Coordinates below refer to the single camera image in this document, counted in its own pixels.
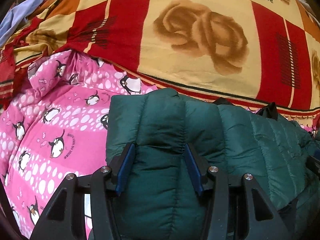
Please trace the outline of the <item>dark green puffer jacket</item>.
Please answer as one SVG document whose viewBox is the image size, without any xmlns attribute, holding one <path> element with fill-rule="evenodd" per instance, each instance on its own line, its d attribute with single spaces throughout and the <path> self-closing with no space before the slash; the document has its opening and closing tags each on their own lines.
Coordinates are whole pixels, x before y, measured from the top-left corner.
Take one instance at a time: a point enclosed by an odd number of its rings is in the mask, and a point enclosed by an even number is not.
<svg viewBox="0 0 320 240">
<path fill-rule="evenodd" d="M 173 89 L 115 95 L 108 164 L 127 143 L 135 145 L 136 155 L 124 191 L 112 201 L 120 239 L 201 239 L 207 209 L 187 171 L 186 144 L 228 175 L 252 174 L 291 239 L 319 239 L 319 177 L 306 167 L 319 141 L 280 115 L 275 103 L 253 113 Z"/>
</svg>

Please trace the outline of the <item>pink penguin quilt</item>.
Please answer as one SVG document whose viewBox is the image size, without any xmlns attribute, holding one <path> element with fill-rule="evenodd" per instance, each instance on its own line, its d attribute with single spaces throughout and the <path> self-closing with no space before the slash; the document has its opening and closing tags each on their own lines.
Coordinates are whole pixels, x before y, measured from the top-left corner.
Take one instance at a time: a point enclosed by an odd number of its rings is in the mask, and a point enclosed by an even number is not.
<svg viewBox="0 0 320 240">
<path fill-rule="evenodd" d="M 1 114 L 1 181 L 25 237 L 67 174 L 105 165 L 112 96 L 155 89 L 72 50 L 29 66 L 20 94 Z"/>
</svg>

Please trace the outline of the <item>red rose pattern blanket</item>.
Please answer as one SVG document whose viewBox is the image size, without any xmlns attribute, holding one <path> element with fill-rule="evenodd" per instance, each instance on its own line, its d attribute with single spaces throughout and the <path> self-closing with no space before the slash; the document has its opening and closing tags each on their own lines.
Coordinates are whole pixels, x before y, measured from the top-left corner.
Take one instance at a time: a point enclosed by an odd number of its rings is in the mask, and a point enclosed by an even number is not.
<svg viewBox="0 0 320 240">
<path fill-rule="evenodd" d="M 157 87 L 319 125 L 319 20 L 300 0 L 47 0 L 1 46 L 1 105 L 73 49 Z"/>
</svg>

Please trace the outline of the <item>light blue cloth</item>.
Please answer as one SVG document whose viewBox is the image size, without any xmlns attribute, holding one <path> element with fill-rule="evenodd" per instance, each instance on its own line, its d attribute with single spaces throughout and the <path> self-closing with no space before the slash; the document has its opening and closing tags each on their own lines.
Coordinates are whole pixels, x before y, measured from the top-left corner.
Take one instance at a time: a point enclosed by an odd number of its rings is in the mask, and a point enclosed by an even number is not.
<svg viewBox="0 0 320 240">
<path fill-rule="evenodd" d="M 31 15 L 43 0 L 25 0 L 10 9 L 1 22 L 1 47 L 17 29 L 18 25 Z"/>
</svg>

